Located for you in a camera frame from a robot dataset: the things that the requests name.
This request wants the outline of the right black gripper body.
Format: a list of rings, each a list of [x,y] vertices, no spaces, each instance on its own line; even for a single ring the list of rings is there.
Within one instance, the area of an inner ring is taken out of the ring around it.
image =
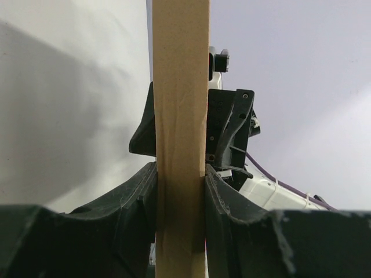
[[[253,90],[208,91],[206,163],[218,169],[247,173],[248,140],[260,133],[254,120]]]

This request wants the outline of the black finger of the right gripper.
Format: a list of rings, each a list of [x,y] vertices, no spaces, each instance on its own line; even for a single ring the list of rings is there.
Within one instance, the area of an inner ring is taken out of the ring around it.
[[[153,82],[150,82],[140,124],[129,142],[129,152],[156,157],[156,133]]]

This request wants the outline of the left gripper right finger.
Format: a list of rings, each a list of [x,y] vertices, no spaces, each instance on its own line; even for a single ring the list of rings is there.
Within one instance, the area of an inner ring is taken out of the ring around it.
[[[205,177],[210,277],[369,277],[370,212],[264,211]]]

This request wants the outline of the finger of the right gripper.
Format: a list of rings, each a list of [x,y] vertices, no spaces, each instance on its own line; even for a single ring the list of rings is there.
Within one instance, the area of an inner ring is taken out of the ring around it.
[[[241,152],[246,156],[246,149],[233,146],[234,138],[241,127],[251,118],[251,111],[254,101],[254,91],[237,89],[232,102],[228,121],[223,127],[223,132],[219,138],[216,148],[216,167],[229,169],[244,174],[248,172],[244,169],[245,158],[242,159],[242,166],[233,166],[233,153]]]

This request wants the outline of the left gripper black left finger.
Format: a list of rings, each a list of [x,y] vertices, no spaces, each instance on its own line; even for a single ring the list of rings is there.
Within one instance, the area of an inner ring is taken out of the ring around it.
[[[103,196],[57,213],[1,206],[2,277],[145,277],[155,237],[157,166]]]

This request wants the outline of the brown cardboard box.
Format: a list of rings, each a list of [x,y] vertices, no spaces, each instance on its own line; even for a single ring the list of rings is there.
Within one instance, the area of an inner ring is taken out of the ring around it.
[[[156,276],[205,276],[209,1],[152,4]]]

